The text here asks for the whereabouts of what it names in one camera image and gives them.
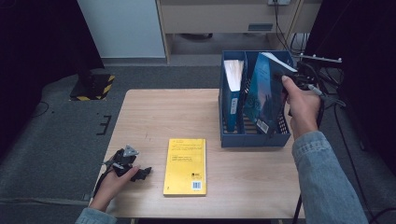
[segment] blue sleeve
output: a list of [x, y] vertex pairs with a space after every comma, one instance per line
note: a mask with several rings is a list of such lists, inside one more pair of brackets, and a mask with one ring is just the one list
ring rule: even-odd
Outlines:
[[321, 132], [296, 139], [297, 166], [307, 223], [368, 223], [358, 195]]
[[79, 215], [76, 224], [116, 224], [117, 219], [113, 216], [92, 208], [84, 208]]

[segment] wooden table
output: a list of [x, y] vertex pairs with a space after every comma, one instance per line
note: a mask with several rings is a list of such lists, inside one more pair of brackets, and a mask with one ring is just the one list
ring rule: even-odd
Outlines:
[[[221, 148], [219, 90], [131, 90], [126, 93], [105, 160], [129, 144], [134, 164], [153, 171], [112, 201], [115, 217], [292, 218], [300, 194], [284, 147]], [[207, 194], [166, 198], [163, 180], [169, 138], [205, 138]]]

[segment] blue box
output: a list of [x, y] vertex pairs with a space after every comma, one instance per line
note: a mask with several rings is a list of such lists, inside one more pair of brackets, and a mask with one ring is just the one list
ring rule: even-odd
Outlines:
[[[268, 137], [260, 133], [256, 126], [247, 117], [243, 115], [243, 105], [245, 104], [246, 96], [248, 95], [248, 88], [253, 70], [256, 65], [257, 56], [260, 52], [271, 52], [280, 61], [294, 67], [293, 59], [290, 53], [285, 50], [260, 50], [260, 51], [231, 51], [225, 50], [222, 53], [221, 59], [221, 74], [219, 87], [219, 130], [221, 147], [283, 147], [290, 138], [290, 131], [285, 120], [285, 115], [280, 113], [278, 116], [278, 130], [273, 136]], [[238, 100], [236, 127], [234, 132], [227, 132], [227, 127], [223, 117], [222, 102], [223, 94], [228, 85], [225, 80], [224, 60], [241, 60], [244, 59], [244, 64], [247, 69], [246, 76], [242, 78], [241, 95]]]

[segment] person's right hand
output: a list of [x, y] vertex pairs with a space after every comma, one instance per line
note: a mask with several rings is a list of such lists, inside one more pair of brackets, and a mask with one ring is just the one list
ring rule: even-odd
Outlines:
[[289, 93], [288, 104], [292, 114], [290, 126], [294, 140], [305, 133], [317, 131], [319, 97], [312, 91], [300, 90], [289, 77], [283, 76], [282, 83]]

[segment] book cover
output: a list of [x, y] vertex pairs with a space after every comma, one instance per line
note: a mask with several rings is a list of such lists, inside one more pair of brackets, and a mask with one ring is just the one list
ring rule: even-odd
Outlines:
[[295, 72], [297, 70], [281, 62], [270, 52], [258, 54], [244, 105], [244, 114], [268, 137], [278, 131], [277, 119], [286, 102], [286, 93], [282, 91], [280, 77], [291, 76]]
[[206, 195], [205, 139], [169, 139], [164, 196]]
[[238, 99], [241, 89], [241, 80], [244, 70], [244, 61], [240, 60], [224, 60], [224, 88], [227, 88], [223, 93], [223, 116], [227, 132], [235, 130], [237, 119]]

